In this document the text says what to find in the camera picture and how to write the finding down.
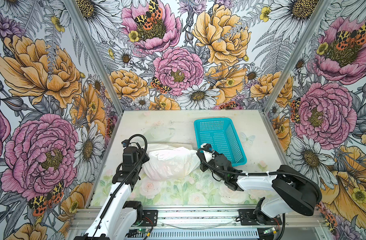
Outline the teal plastic basket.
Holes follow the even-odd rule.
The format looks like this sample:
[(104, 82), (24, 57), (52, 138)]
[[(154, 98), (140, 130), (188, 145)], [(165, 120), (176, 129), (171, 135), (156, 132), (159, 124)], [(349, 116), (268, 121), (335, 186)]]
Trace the teal plastic basket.
[(215, 151), (224, 154), (234, 167), (247, 163), (247, 157), (231, 119), (195, 120), (194, 130), (198, 147), (210, 144)]

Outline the white plastic bag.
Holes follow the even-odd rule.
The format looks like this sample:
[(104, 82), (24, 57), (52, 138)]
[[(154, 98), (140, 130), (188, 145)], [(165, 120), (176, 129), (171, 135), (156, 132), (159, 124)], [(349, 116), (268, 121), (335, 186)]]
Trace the white plastic bag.
[(197, 151), (188, 144), (148, 144), (147, 154), (143, 170), (153, 181), (184, 178), (200, 166)]

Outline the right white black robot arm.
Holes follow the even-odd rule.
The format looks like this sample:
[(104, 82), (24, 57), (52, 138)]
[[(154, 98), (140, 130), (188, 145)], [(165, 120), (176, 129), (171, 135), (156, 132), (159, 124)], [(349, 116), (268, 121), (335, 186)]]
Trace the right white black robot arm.
[(288, 165), (281, 165), (274, 172), (243, 172), (234, 168), (231, 161), (215, 151), (210, 144), (198, 149), (197, 156), (201, 162), (201, 171), (210, 170), (231, 191), (261, 190), (276, 193), (270, 198), (260, 198), (255, 209), (241, 215), (240, 220), (251, 219), (266, 225), (277, 216), (290, 212), (312, 216), (316, 205), (322, 200), (319, 185)]

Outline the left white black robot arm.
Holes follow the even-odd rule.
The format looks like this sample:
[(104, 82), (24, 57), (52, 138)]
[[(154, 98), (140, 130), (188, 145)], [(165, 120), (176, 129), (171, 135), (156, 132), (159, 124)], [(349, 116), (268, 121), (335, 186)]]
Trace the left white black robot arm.
[(142, 164), (150, 160), (147, 155), (148, 143), (145, 145), (124, 140), (122, 163), (112, 178), (109, 196), (99, 215), (90, 227), (75, 240), (123, 240), (133, 224), (143, 219), (143, 206), (139, 201), (129, 201), (134, 186), (140, 179)]

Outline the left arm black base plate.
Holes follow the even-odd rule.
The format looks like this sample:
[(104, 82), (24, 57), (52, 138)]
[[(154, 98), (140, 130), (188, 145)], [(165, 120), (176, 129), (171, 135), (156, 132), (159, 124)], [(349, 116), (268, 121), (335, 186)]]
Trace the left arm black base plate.
[(156, 227), (158, 222), (158, 210), (143, 210), (140, 227)]

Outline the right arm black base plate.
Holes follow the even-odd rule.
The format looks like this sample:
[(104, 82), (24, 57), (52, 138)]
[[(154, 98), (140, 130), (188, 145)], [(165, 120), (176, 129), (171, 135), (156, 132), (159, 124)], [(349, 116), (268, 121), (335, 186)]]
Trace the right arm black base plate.
[(280, 226), (282, 219), (279, 216), (269, 218), (262, 213), (255, 213), (253, 209), (239, 209), (235, 221), (242, 226)]

